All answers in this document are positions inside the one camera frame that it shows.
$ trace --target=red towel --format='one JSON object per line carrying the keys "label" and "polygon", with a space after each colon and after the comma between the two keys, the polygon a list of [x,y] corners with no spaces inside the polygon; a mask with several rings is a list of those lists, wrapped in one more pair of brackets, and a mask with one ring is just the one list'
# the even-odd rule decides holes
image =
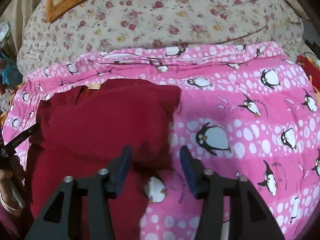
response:
{"label": "red towel", "polygon": [[99,90],[77,87],[41,101],[36,116],[41,130],[30,138],[27,163],[33,216],[65,176],[92,176],[129,145],[134,169],[109,205],[116,239],[138,239],[147,206],[143,185],[150,173],[171,167],[168,128],[179,99],[179,87],[119,79]]}

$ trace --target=blue plastic bag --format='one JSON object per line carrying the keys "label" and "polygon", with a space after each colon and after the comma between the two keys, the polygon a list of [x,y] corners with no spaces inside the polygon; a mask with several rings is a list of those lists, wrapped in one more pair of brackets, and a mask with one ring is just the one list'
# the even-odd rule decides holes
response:
{"label": "blue plastic bag", "polygon": [[0,53],[0,57],[7,62],[7,67],[2,73],[2,83],[11,89],[15,89],[22,82],[22,75],[17,68],[17,64],[13,60],[8,59],[2,52]]}

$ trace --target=person's hand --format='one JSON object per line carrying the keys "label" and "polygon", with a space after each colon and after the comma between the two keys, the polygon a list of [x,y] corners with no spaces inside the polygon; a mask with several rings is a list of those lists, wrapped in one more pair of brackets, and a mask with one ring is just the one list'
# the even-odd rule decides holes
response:
{"label": "person's hand", "polygon": [[[20,159],[17,155],[13,156],[11,159],[12,168],[15,170],[15,174],[19,181],[22,181],[25,176],[25,171],[20,164]],[[11,208],[18,209],[19,204],[14,198],[10,188],[7,186],[5,179],[10,179],[13,176],[13,171],[11,170],[0,170],[0,193],[4,202]]]}

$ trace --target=screw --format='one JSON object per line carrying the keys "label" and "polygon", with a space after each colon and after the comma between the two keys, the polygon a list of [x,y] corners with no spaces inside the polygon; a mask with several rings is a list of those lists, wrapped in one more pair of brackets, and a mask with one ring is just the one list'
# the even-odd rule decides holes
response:
{"label": "screw", "polygon": [[98,173],[100,174],[100,175],[107,175],[108,173],[109,173],[109,171],[108,171],[108,169],[100,169],[99,171],[98,171]]}
{"label": "screw", "polygon": [[244,175],[240,175],[239,176],[239,180],[242,181],[242,182],[247,182],[248,181],[248,177],[244,176]]}
{"label": "screw", "polygon": [[66,176],[63,180],[64,180],[64,182],[69,183],[69,182],[73,181],[73,177],[72,176]]}
{"label": "screw", "polygon": [[212,169],[205,169],[204,171],[205,175],[213,175],[214,171]]}

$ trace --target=white polka dot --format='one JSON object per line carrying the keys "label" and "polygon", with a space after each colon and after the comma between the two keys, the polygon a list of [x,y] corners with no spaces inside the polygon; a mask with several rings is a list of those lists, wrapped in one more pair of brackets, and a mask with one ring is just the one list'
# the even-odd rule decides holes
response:
{"label": "white polka dot", "polygon": [[251,141],[252,140],[252,133],[248,128],[244,128],[243,129],[243,136],[248,140]]}
{"label": "white polka dot", "polygon": [[158,215],[152,215],[151,217],[150,217],[150,221],[152,222],[152,223],[158,223],[158,221],[159,221],[159,218],[158,218]]}
{"label": "white polka dot", "polygon": [[282,212],[282,209],[283,209],[283,204],[282,204],[282,203],[279,203],[279,204],[277,205],[277,212],[278,212],[278,213],[281,213],[281,212]]}
{"label": "white polka dot", "polygon": [[313,192],[313,199],[316,199],[319,195],[319,187],[315,188],[315,191]]}
{"label": "white polka dot", "polygon": [[176,236],[170,231],[165,231],[163,233],[163,240],[176,240]]}
{"label": "white polka dot", "polygon": [[158,236],[155,233],[149,233],[145,236],[144,240],[158,240]]}
{"label": "white polka dot", "polygon": [[316,122],[313,118],[310,119],[310,129],[314,131],[316,129]]}
{"label": "white polka dot", "polygon": [[309,130],[308,127],[305,127],[305,128],[304,128],[303,134],[304,134],[305,138],[309,138],[310,130]]}
{"label": "white polka dot", "polygon": [[186,142],[186,139],[184,137],[180,137],[179,142],[181,145],[184,145]]}
{"label": "white polka dot", "polygon": [[244,156],[244,152],[245,152],[245,148],[244,145],[240,142],[235,143],[235,145],[233,146],[236,155],[239,159],[241,159]]}
{"label": "white polka dot", "polygon": [[179,143],[178,136],[175,133],[170,133],[168,137],[168,142],[171,147],[177,146]]}
{"label": "white polka dot", "polygon": [[234,84],[234,83],[236,82],[236,76],[235,76],[234,74],[230,74],[230,75],[228,76],[228,78],[229,78],[229,80],[230,80],[230,82],[231,82],[232,84]]}
{"label": "white polka dot", "polygon": [[290,88],[291,84],[290,84],[290,81],[289,81],[287,78],[285,78],[285,79],[283,80],[283,82],[284,82],[284,86],[285,86],[286,88]]}
{"label": "white polka dot", "polygon": [[140,219],[140,227],[143,228],[147,224],[147,216],[143,215],[143,217]]}
{"label": "white polka dot", "polygon": [[252,88],[253,88],[252,83],[251,83],[251,81],[250,81],[250,80],[247,80],[246,84],[247,84],[247,86],[248,86],[250,89],[252,89]]}
{"label": "white polka dot", "polygon": [[251,153],[256,153],[257,152],[257,148],[253,143],[249,144],[249,150]]}
{"label": "white polka dot", "polygon": [[240,127],[241,126],[241,121],[240,120],[238,120],[238,119],[236,119],[235,121],[234,121],[234,124],[233,124],[235,127]]}
{"label": "white polka dot", "polygon": [[177,225],[178,225],[179,228],[185,228],[186,227],[185,221],[179,221]]}
{"label": "white polka dot", "polygon": [[279,226],[281,226],[283,224],[283,215],[280,215],[276,218],[276,221],[278,223]]}
{"label": "white polka dot", "polygon": [[164,226],[166,228],[172,228],[174,226],[174,219],[171,216],[165,217],[164,219]]}
{"label": "white polka dot", "polygon": [[306,198],[306,201],[305,201],[304,205],[307,207],[307,206],[310,205],[310,202],[311,202],[311,196],[308,196],[308,197]]}
{"label": "white polka dot", "polygon": [[198,225],[199,225],[199,220],[200,220],[199,217],[194,217],[193,219],[190,220],[189,225],[192,228],[196,229],[198,227]]}
{"label": "white polka dot", "polygon": [[256,138],[259,137],[259,128],[258,126],[256,126],[255,124],[251,125],[251,130],[252,130],[252,133],[254,134],[254,136]]}
{"label": "white polka dot", "polygon": [[261,143],[261,148],[264,153],[269,154],[271,149],[270,142],[267,139],[263,140]]}
{"label": "white polka dot", "polygon": [[300,80],[300,83],[301,83],[302,85],[305,85],[305,84],[306,84],[306,80],[304,79],[303,76],[299,76],[299,80]]}
{"label": "white polka dot", "polygon": [[281,127],[276,126],[276,127],[275,127],[275,132],[276,132],[276,133],[280,133],[280,132],[281,132]]}

